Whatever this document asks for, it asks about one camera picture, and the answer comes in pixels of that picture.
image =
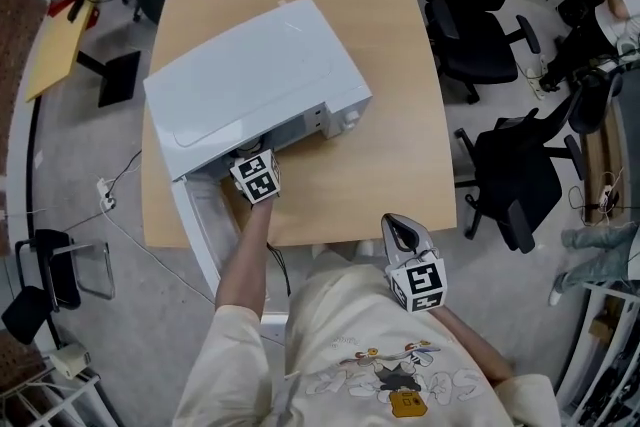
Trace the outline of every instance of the black chair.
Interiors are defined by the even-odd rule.
[[[573,73],[573,86],[582,94],[569,116],[569,125],[578,134],[591,134],[598,130],[607,115],[611,99],[622,91],[622,70],[605,73],[597,68]]]
[[[535,247],[533,232],[562,197],[551,158],[573,160],[580,180],[586,176],[582,153],[572,136],[564,138],[566,148],[544,146],[560,132],[581,94],[578,89],[545,119],[535,118],[538,109],[524,118],[500,118],[493,130],[478,136],[475,145],[464,129],[456,130],[475,166],[475,180],[456,187],[480,189],[477,200],[465,196],[475,210],[473,224],[465,231],[468,239],[473,239],[482,216],[487,216],[497,221],[512,251],[528,253]]]
[[[44,290],[25,284],[20,250],[27,244],[32,245],[36,250]],[[76,256],[87,256],[88,252],[95,249],[102,253],[100,257],[105,261],[110,286],[106,292],[84,286],[78,277]],[[60,308],[67,310],[79,308],[81,304],[79,290],[106,300],[115,297],[109,246],[105,243],[74,244],[73,239],[64,232],[36,230],[33,239],[16,243],[15,256],[21,291],[2,314],[2,321],[7,331],[20,343],[30,344],[42,324],[48,322],[54,341],[59,345],[59,339],[51,321],[51,313],[60,311]]]
[[[506,34],[496,17],[505,0],[426,0],[425,14],[434,52],[440,59],[438,73],[464,82],[470,104],[480,100],[474,84],[500,84],[518,77],[511,43],[526,39],[534,54],[540,45],[524,16],[516,18],[520,29]]]

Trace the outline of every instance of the electrical outlet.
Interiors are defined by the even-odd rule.
[[[98,189],[98,196],[100,197],[100,206],[104,211],[113,210],[116,206],[116,199],[109,192],[109,187],[107,187],[104,178],[100,178],[98,183],[96,183],[96,188]]]

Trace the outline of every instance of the table leg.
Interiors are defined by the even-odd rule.
[[[132,52],[102,64],[84,52],[78,52],[79,64],[102,77],[98,107],[124,102],[133,97],[140,52]]]
[[[107,78],[107,67],[100,61],[96,61],[93,57],[85,54],[84,52],[78,52],[76,61],[85,68],[90,69],[92,72],[97,73],[101,77]]]

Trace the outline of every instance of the beige t-shirt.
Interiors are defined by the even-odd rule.
[[[248,309],[216,311],[174,427],[560,427],[547,377],[493,390],[452,334],[428,312],[404,311],[369,265],[317,274],[293,298],[288,376],[273,403],[259,327]]]

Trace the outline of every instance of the wooden board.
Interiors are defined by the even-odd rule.
[[[618,133],[615,110],[610,107],[604,123],[597,132],[582,136],[582,151],[587,162],[587,177],[585,179],[585,204],[594,205],[600,200],[602,188],[613,185],[618,173],[622,169],[622,150]],[[620,194],[618,205],[624,202],[624,177],[616,184],[615,192]],[[614,208],[609,212],[609,219],[621,215],[623,210]],[[597,223],[603,216],[597,209],[585,211],[585,221]]]
[[[80,39],[94,6],[93,2],[85,0],[73,23],[67,20],[73,4],[55,17],[45,19],[44,23],[47,25],[40,40],[25,101],[30,102],[71,74],[78,56]]]
[[[289,1],[167,0],[151,73]],[[386,212],[409,216],[430,230],[455,227],[444,105],[417,1],[314,2],[358,66],[373,99],[353,132],[331,140],[315,135],[278,152],[282,194],[270,241],[294,245],[379,238],[380,218]],[[148,110],[142,159],[147,245],[188,247]],[[247,205],[228,183],[224,187],[242,226]]]

